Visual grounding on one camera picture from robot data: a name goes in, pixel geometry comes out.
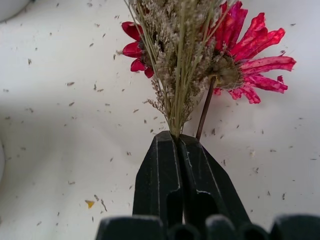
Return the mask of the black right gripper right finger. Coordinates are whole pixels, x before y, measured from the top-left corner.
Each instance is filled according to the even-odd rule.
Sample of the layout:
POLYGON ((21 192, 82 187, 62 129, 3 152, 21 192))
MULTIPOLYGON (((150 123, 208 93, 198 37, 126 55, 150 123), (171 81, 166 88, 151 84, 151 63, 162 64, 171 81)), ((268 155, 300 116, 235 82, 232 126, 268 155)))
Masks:
POLYGON ((178 142, 186 197, 186 217, 203 224, 211 215, 223 215, 233 224, 250 218, 226 171, 194 137, 181 135, 178 142))

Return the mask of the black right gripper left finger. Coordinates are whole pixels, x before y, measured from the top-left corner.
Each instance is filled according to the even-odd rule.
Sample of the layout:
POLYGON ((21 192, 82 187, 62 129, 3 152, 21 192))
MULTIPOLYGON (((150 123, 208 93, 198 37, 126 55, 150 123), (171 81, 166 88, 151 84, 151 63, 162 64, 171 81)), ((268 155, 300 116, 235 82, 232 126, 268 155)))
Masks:
POLYGON ((136 174, 132 214, 159 217, 165 227, 182 223, 179 158, 169 131, 154 136, 136 174))

